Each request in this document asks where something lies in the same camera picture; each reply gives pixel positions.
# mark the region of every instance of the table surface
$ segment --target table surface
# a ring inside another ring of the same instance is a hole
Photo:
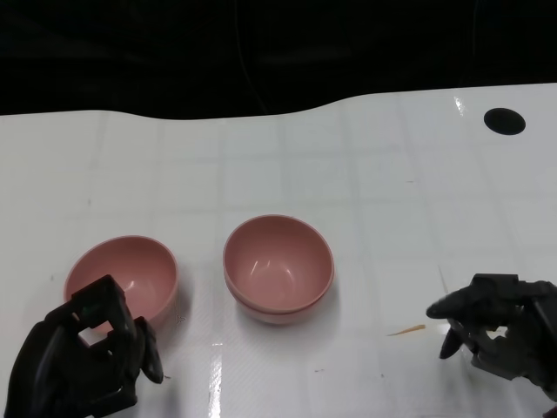
[[[557,85],[377,94],[262,118],[166,121],[108,111],[0,118],[0,394],[67,273],[123,234],[164,242],[180,299],[159,335],[168,379],[138,380],[124,418],[533,417],[525,380],[438,360],[428,305],[474,273],[557,270]],[[494,107],[520,135],[489,131]],[[337,279],[292,327],[246,318],[228,293],[227,235],[264,213],[328,240]],[[387,336],[425,324],[426,330]]]

